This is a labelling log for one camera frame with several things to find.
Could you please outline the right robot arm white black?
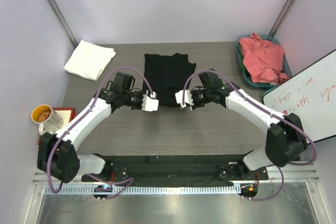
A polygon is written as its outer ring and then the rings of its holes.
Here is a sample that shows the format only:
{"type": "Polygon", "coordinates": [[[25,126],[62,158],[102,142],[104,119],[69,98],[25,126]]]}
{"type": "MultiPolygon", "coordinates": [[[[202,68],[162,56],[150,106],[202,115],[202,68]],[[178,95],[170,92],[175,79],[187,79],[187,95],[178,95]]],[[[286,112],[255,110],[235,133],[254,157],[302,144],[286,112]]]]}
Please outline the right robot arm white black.
{"type": "Polygon", "coordinates": [[[307,148],[310,137],[303,131],[300,118],[274,111],[249,96],[238,85],[213,69],[196,72],[203,87],[196,91],[183,88],[181,105],[191,109],[216,103],[256,125],[266,135],[265,147],[246,154],[237,166],[242,179],[250,179],[256,170],[269,165],[294,164],[307,148]]]}

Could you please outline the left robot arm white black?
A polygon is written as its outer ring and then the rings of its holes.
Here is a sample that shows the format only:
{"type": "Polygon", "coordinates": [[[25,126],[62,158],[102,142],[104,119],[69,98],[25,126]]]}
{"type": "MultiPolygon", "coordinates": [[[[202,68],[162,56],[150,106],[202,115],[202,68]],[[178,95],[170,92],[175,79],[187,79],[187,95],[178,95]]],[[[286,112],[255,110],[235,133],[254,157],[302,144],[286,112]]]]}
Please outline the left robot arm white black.
{"type": "Polygon", "coordinates": [[[152,90],[136,90],[132,75],[117,72],[113,81],[104,80],[89,104],[66,126],[55,133],[45,132],[40,137],[37,168],[46,173],[48,183],[55,178],[69,183],[76,176],[107,181],[113,166],[100,154],[79,155],[77,150],[85,138],[117,109],[128,106],[133,110],[145,110],[152,90]]]}

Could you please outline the black floral t shirt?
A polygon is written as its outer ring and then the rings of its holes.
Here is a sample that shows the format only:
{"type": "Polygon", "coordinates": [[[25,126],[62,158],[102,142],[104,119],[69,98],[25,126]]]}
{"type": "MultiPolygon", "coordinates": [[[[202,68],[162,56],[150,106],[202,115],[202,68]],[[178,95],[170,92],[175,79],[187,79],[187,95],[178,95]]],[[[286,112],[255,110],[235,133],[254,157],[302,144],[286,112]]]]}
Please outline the black floral t shirt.
{"type": "Polygon", "coordinates": [[[188,60],[187,54],[171,56],[145,54],[144,76],[157,94],[159,105],[177,107],[175,94],[185,85],[188,77],[195,72],[196,63],[188,60]]]}

